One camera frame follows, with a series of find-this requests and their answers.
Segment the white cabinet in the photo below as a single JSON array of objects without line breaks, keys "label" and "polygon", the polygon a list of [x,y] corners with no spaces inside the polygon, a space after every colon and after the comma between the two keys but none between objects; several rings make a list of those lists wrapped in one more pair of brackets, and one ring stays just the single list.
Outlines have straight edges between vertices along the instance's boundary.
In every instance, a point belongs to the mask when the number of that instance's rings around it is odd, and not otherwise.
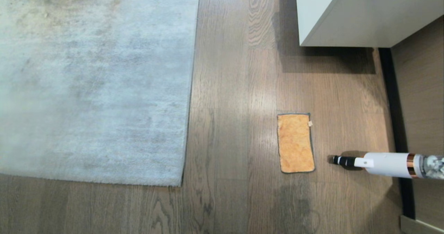
[{"label": "white cabinet", "polygon": [[444,0],[296,0],[301,46],[392,47],[444,14]]}]

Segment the hardwood floor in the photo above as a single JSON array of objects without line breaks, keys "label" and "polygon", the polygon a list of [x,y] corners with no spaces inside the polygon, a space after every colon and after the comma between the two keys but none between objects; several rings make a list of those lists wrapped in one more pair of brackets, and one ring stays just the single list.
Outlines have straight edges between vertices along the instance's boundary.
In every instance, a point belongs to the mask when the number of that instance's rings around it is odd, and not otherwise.
[{"label": "hardwood floor", "polygon": [[[327,163],[394,151],[377,52],[301,48],[296,19],[295,0],[200,0],[182,187],[1,175],[0,233],[400,233],[396,180]],[[284,112],[311,113],[314,172],[281,173]]]}]

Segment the orange microfiber cloth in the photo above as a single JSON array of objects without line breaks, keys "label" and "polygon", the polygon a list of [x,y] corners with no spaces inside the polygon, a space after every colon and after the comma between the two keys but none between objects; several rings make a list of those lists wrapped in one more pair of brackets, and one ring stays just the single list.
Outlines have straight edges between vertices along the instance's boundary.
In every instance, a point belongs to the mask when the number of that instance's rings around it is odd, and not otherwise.
[{"label": "orange microfiber cloth", "polygon": [[282,114],[277,116],[277,135],[281,171],[284,173],[314,170],[310,137],[309,114]]}]

